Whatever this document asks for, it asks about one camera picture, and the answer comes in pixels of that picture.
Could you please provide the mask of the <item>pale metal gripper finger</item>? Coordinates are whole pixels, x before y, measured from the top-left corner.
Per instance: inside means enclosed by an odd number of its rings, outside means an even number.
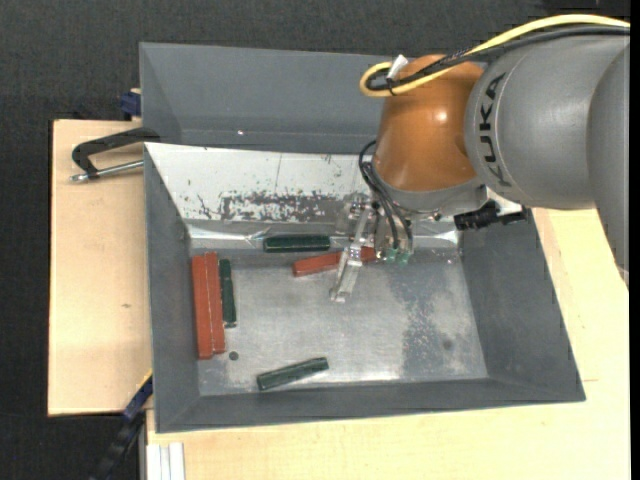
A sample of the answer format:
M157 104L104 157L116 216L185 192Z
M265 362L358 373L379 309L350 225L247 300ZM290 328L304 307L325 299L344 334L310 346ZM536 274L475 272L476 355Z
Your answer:
M362 265L362 250L350 249L347 253L341 281L341 298L343 300L351 295Z
M343 300L341 298L341 281L342 281L342 275L343 275L343 270L344 270L344 266L346 263L346 257L347 257L347 253L349 252L350 249L345 249L340 257L340 261L338 264L338 271L336 274L336 279L334 281L334 284L330 290L330 299L333 302L345 302L345 300Z

